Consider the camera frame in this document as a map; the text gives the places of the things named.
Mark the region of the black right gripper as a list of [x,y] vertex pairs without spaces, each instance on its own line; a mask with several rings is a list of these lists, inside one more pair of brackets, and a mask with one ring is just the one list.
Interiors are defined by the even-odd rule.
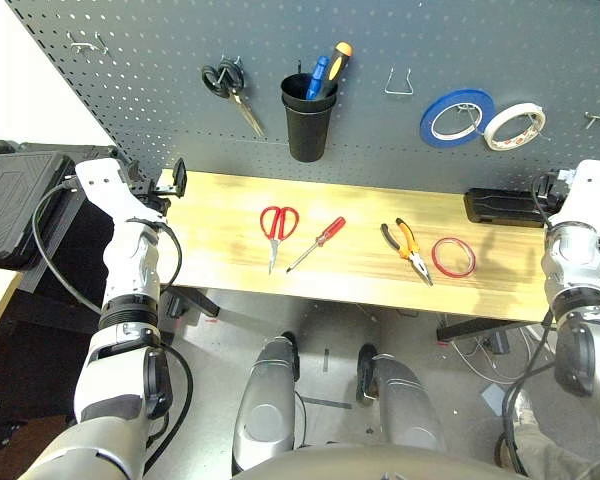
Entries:
[[532,180],[532,193],[540,200],[546,200],[547,212],[557,213],[571,189],[575,169],[551,170]]

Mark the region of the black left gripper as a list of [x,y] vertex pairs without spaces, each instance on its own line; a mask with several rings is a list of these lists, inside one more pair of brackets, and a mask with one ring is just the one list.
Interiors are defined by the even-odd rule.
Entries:
[[158,185],[154,179],[149,178],[139,167],[137,161],[128,166],[128,186],[131,193],[146,207],[157,211],[163,216],[167,215],[171,206],[168,196],[181,198],[186,191],[187,169],[183,158],[179,158],[172,172],[172,185]]

